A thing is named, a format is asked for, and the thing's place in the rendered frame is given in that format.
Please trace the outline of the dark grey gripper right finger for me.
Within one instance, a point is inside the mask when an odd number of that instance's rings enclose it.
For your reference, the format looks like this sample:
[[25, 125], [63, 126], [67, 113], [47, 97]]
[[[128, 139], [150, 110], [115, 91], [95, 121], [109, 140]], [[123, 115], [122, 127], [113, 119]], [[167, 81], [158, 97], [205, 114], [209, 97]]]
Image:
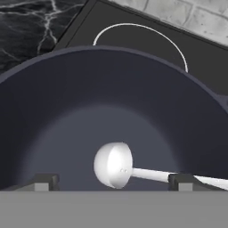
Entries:
[[203, 183], [193, 175], [171, 174], [168, 176], [168, 189], [170, 191], [221, 191], [219, 187]]

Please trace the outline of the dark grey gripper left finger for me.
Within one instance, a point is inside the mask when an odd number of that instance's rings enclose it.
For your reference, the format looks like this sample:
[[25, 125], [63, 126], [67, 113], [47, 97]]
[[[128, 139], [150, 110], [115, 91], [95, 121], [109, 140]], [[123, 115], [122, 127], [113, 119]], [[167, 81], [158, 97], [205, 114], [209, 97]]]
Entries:
[[15, 185], [12, 191], [58, 191], [60, 178], [56, 174], [36, 174], [23, 185]]

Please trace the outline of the white ladle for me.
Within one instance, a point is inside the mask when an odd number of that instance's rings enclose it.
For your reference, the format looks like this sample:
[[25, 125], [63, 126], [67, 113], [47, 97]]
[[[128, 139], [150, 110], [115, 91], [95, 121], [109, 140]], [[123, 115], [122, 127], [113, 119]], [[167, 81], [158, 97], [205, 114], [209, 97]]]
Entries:
[[[133, 156], [129, 146], [124, 142], [111, 142], [103, 145], [94, 157], [94, 173], [97, 179], [114, 189], [124, 188], [131, 177], [152, 180], [168, 184], [170, 173], [133, 167]], [[203, 183], [228, 191], [228, 180], [194, 175]]]

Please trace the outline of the dark grey pot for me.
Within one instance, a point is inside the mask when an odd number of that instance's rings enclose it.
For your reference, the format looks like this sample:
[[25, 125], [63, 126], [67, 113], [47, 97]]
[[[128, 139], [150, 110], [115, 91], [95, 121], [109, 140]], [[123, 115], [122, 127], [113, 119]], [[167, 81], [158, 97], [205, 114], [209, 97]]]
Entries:
[[37, 174], [99, 191], [94, 156], [106, 143], [128, 144], [137, 167], [228, 179], [228, 108], [166, 61], [86, 46], [0, 75], [0, 191]]

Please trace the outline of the black hob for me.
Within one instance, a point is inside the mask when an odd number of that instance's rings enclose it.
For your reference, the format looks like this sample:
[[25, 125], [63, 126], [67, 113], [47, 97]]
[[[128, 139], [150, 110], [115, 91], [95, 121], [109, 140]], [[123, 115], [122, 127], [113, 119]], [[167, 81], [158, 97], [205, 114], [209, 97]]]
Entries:
[[93, 44], [150, 53], [188, 71], [215, 93], [228, 96], [228, 47], [136, 10], [108, 0], [88, 0], [55, 48]]

